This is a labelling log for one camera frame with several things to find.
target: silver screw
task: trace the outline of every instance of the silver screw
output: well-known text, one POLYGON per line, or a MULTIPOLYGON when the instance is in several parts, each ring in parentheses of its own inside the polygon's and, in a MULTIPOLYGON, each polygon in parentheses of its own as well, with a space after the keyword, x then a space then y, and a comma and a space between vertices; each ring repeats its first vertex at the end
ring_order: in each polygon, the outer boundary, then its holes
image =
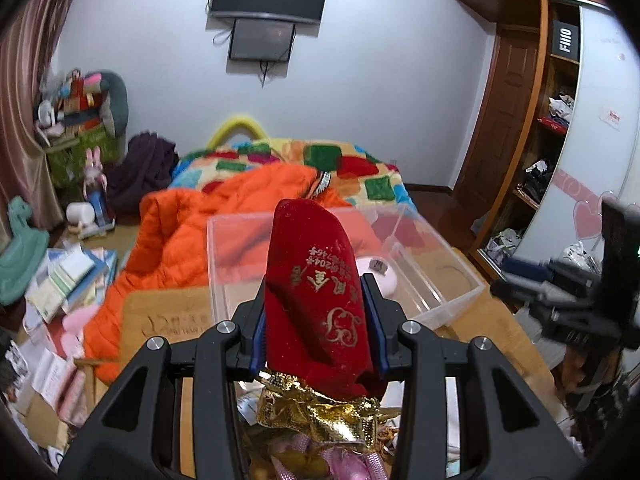
POLYGON ((474 338, 474 345, 480 350, 488 350, 494 346, 494 343, 487 336, 480 335, 474 338))
POLYGON ((236 324, 233 321, 220 321, 216 326, 216 330, 221 334, 231 334, 236 329, 236 324))
POLYGON ((420 323, 417 321, 405 321, 402 323, 402 330, 408 334, 417 334, 420 332, 420 323))
POLYGON ((146 347, 149 348, 149 350, 159 350, 163 345, 164 339, 157 335, 146 340, 146 347))

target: curtain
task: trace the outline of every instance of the curtain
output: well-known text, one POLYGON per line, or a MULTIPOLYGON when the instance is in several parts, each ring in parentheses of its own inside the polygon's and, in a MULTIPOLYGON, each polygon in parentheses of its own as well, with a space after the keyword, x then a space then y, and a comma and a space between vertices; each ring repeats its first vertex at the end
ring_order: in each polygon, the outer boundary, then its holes
POLYGON ((36 227, 63 220, 34 138, 33 107, 71 1, 29 0, 0 41, 0 250, 11 239, 6 208, 15 195, 31 205, 36 227))

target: green toy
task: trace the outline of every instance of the green toy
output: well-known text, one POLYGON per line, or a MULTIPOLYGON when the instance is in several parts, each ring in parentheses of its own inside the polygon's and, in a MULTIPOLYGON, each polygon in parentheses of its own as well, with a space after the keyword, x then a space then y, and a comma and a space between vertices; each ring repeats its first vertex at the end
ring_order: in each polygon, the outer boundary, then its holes
POLYGON ((9 224, 14 238, 0 254, 0 304, 9 305, 27 290, 29 281, 38 269, 47 246, 49 233, 27 225, 31 207, 22 197, 9 202, 9 224))

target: yellow tube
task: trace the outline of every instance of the yellow tube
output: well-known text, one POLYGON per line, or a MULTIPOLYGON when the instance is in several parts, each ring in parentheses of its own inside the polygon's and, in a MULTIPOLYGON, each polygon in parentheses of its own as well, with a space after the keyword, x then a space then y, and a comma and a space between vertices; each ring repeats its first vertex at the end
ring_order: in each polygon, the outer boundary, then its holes
POLYGON ((225 123, 223 123, 222 126, 220 126, 218 130, 211 136, 211 139, 207 144, 207 149, 215 150, 236 128, 246 128, 247 130, 249 130, 249 133, 254 136, 254 140, 269 138, 260 124, 254 121, 251 117, 236 115, 234 117, 231 117, 228 121, 225 121, 225 123))

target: orange puffer jacket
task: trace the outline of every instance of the orange puffer jacket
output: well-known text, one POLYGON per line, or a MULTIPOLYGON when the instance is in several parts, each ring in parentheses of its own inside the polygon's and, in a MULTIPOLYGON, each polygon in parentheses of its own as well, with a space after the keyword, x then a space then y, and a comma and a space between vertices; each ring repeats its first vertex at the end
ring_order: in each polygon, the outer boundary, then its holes
MULTIPOLYGON (((216 214, 273 211, 283 198, 305 198, 318 184, 318 170, 299 164, 267 164, 223 182, 211 194, 168 189, 146 195, 142 222, 126 268, 107 290, 104 304, 84 327, 87 358, 115 361, 120 343, 122 307, 130 292, 207 286, 207 219, 216 214)), ((324 207, 347 207, 334 189, 316 199, 324 207)), ((97 368, 111 383, 118 364, 97 368)))

